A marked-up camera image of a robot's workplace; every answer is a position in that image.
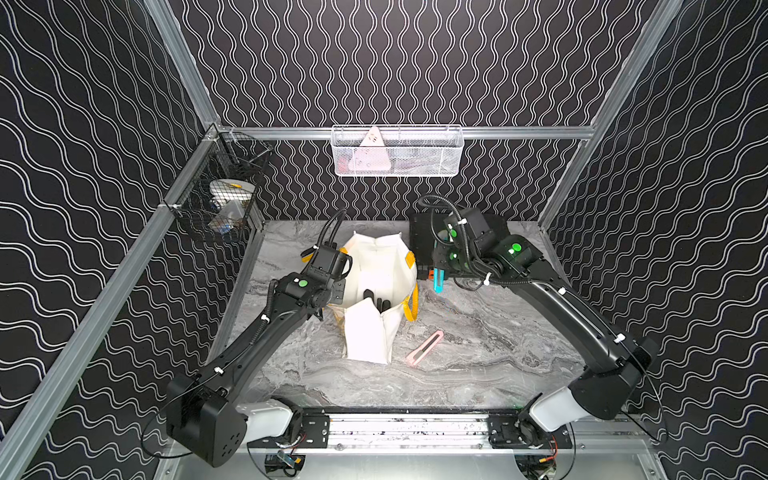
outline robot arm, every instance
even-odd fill
[[[497,239],[479,210],[456,210],[444,224],[443,235],[433,228],[432,261],[445,278],[470,276],[509,288],[541,312],[586,364],[570,385],[535,397],[520,412],[518,428],[526,443],[541,445],[547,432],[586,415],[614,418],[655,360],[656,343],[611,325],[528,240]]]
[[[243,388],[294,330],[312,315],[322,319],[323,307],[343,297],[352,257],[333,243],[342,217],[343,210],[326,224],[302,273],[272,280],[264,310],[221,355],[195,377],[175,376],[168,383],[173,400],[165,407],[167,434],[213,467],[229,460],[245,437],[247,415],[235,408]],[[330,240],[323,242],[334,220]]]

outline pink object in basket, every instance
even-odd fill
[[[416,349],[413,350],[411,353],[408,354],[406,357],[406,363],[410,366],[417,366],[419,362],[421,362],[424,357],[427,356],[427,353],[430,353],[433,348],[435,348],[435,345],[440,343],[440,340],[442,340],[443,333],[442,330],[438,330],[437,332],[434,332],[432,335],[429,336],[429,338],[422,343],[422,345]]]

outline black patterned wall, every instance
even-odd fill
[[[222,122],[585,125],[655,0],[170,1]]]
[[[0,15],[1,439],[202,130],[142,2]]]
[[[673,480],[768,478],[767,72],[767,3],[686,0],[551,228],[574,285],[661,345]]]
[[[323,219],[341,207],[356,220],[407,220],[420,195],[439,192],[513,220],[536,220],[578,142],[467,141],[460,175],[338,177],[328,142],[277,145],[257,199],[266,218]]]
[[[153,478],[141,429],[167,383],[206,363],[245,245],[196,243],[173,226],[70,395],[24,479]],[[164,424],[147,447],[167,445]]]

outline marble tabletop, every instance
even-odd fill
[[[322,221],[272,221],[230,341],[261,312],[272,278],[299,271],[300,252],[316,241]],[[545,251],[535,222],[509,222],[512,233]],[[346,221],[336,237],[403,232],[408,223]],[[582,369],[573,346],[532,306],[511,291],[477,292],[446,283],[441,294],[419,282],[419,318],[403,320],[392,364],[343,358],[344,338],[333,314],[304,323],[267,361],[241,401],[283,398],[300,406],[462,407],[522,406],[535,394],[567,385]],[[443,341],[416,368],[405,357],[437,329]]]

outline yellow strap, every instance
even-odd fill
[[[408,302],[410,300],[413,300],[413,310],[411,311],[411,308],[408,306]],[[419,284],[417,283],[416,286],[413,287],[413,293],[411,296],[403,300],[402,302],[402,309],[406,313],[406,319],[408,319],[409,322],[415,322],[416,316],[419,314]]]

